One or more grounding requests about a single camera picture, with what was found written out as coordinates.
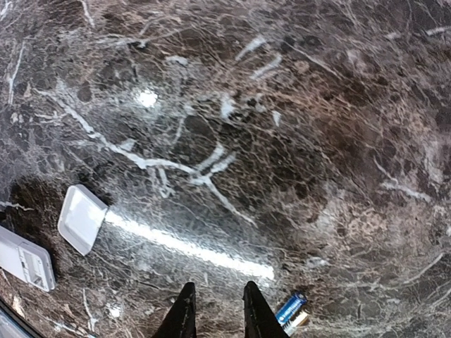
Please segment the gold AAA battery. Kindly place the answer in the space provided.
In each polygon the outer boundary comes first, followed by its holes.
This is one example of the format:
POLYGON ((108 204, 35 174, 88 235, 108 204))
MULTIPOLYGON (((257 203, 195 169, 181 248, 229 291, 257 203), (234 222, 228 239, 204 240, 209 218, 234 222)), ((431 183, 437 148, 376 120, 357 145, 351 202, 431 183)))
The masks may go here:
POLYGON ((283 330, 291 337, 299 327, 303 326, 309 319, 310 314, 306 311, 300 311, 297 315, 293 316, 286 324, 283 326, 283 330))

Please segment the white battery cover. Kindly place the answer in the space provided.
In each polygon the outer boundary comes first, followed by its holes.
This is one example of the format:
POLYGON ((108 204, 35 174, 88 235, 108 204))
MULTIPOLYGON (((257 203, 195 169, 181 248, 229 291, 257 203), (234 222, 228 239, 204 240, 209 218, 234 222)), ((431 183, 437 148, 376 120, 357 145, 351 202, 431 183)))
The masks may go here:
POLYGON ((58 219, 60 235, 82 256, 94 246, 109 207, 82 184, 69 186, 58 219))

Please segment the blue AAA battery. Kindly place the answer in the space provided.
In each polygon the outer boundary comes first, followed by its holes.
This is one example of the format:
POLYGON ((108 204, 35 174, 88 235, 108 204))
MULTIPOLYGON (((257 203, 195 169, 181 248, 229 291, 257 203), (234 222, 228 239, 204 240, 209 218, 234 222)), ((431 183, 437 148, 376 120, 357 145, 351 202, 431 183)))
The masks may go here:
POLYGON ((284 326, 296 312, 307 303, 307 298, 301 292, 295 292, 276 312, 276 320, 284 326))

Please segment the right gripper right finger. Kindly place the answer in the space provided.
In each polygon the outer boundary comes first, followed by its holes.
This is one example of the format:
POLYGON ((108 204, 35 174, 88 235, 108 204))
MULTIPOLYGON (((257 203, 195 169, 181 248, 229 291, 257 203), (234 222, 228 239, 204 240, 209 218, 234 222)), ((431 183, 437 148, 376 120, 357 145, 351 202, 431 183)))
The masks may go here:
POLYGON ((243 301, 246 338, 288 338, 255 282, 246 284, 243 301))

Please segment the white remote control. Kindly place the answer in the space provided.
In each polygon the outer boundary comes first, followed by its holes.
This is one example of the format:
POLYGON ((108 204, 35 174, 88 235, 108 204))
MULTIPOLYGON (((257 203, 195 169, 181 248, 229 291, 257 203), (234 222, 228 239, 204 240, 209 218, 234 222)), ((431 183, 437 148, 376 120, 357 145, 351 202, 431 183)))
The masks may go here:
POLYGON ((44 292, 55 289, 49 252, 5 227, 1 227, 1 268, 44 292))

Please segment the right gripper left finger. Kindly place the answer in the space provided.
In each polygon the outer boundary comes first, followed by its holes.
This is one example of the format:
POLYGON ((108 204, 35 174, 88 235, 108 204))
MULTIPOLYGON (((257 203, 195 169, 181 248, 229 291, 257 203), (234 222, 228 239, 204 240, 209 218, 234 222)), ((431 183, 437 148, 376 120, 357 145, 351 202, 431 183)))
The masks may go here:
POLYGON ((195 338, 195 318, 195 285, 187 282, 152 338, 195 338))

